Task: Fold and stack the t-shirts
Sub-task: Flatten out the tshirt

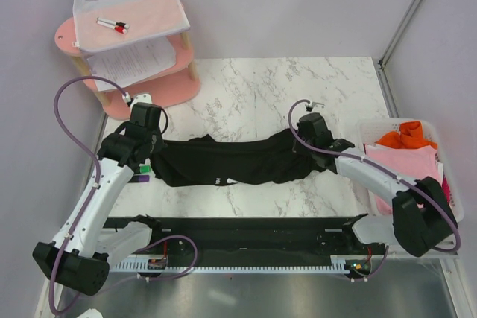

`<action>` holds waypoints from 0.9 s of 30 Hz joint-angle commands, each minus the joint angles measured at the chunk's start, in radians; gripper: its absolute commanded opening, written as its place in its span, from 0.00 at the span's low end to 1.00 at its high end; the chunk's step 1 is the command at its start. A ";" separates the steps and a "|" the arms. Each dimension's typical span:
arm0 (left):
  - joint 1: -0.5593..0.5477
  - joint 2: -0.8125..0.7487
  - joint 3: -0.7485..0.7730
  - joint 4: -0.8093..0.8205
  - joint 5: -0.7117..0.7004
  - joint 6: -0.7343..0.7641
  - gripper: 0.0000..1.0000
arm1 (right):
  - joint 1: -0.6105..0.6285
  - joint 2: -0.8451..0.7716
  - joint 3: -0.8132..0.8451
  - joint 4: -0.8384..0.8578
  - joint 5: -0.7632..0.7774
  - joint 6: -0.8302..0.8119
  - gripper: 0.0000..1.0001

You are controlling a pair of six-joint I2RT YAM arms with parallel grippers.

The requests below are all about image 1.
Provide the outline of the black printed t-shirt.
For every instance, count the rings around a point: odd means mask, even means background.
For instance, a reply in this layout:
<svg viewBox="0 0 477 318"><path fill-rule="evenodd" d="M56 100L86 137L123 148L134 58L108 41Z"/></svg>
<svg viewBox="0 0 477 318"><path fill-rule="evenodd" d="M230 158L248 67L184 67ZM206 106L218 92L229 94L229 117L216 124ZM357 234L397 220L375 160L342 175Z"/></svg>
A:
<svg viewBox="0 0 477 318"><path fill-rule="evenodd" d="M319 170L307 151L294 150L289 129L260 141L219 142L209 135L167 141L150 163L156 178L171 187L282 184Z"/></svg>

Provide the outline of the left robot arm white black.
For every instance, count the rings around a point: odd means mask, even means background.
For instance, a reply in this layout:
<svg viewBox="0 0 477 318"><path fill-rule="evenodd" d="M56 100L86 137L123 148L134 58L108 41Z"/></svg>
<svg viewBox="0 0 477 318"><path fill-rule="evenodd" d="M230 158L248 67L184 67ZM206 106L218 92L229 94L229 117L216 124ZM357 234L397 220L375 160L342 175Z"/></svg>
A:
<svg viewBox="0 0 477 318"><path fill-rule="evenodd" d="M165 146L159 130L126 130L103 140L98 169L51 242L39 242L33 258L48 279L86 296L95 295L114 267L139 249L161 250L163 235L146 217L136 217L117 233L101 231L135 170Z"/></svg>

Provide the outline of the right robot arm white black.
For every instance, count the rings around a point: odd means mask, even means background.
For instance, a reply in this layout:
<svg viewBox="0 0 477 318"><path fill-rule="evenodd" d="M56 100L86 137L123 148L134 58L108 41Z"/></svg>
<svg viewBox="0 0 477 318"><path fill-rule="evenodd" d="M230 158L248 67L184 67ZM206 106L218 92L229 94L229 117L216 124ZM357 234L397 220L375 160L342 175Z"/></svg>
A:
<svg viewBox="0 0 477 318"><path fill-rule="evenodd" d="M313 147L295 129L291 133L306 149L332 157L337 174L357 182L392 207L391 216L363 217L345 231L341 244L347 252L359 253L369 242L398 244L414 257L432 249L459 251L462 240L458 224L436 179L396 173L354 147L342 151Z"/></svg>

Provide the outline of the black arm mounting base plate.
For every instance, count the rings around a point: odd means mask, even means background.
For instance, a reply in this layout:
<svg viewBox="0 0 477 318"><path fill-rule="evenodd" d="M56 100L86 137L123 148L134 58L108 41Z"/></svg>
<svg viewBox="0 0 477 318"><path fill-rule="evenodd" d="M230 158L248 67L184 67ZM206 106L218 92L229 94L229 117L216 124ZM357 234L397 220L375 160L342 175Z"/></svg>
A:
<svg viewBox="0 0 477 318"><path fill-rule="evenodd" d="M348 217L147 217L150 251L177 266L291 266L330 264L331 257L376 257L384 244L362 244Z"/></svg>

